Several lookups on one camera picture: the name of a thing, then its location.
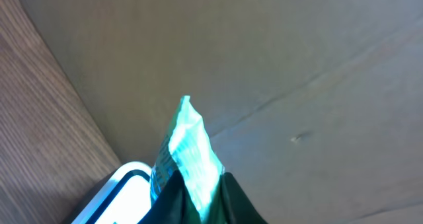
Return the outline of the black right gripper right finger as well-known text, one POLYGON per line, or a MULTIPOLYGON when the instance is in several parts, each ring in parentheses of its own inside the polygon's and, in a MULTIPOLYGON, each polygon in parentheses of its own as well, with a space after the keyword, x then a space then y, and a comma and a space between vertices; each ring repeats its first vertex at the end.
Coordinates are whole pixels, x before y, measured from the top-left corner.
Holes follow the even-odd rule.
POLYGON ((268 224, 257 212, 243 189, 230 172, 221 175, 219 197, 228 224, 268 224))

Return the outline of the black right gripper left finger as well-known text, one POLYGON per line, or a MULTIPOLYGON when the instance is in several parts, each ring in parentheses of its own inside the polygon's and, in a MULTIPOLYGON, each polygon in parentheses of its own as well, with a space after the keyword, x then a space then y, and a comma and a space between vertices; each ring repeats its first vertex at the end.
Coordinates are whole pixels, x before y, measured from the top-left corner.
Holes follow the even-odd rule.
POLYGON ((179 171, 166 183, 159 197, 139 224, 196 224, 200 216, 179 171))

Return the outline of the light green snack packet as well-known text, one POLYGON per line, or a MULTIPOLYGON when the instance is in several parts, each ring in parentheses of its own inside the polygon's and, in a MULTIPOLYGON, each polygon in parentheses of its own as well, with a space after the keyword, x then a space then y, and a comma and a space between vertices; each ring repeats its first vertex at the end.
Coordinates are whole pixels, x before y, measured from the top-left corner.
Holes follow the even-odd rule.
POLYGON ((157 204, 174 172, 182 177, 189 223, 226 223, 220 198, 224 166, 213 152, 203 117, 181 98, 151 171, 150 198, 157 204))

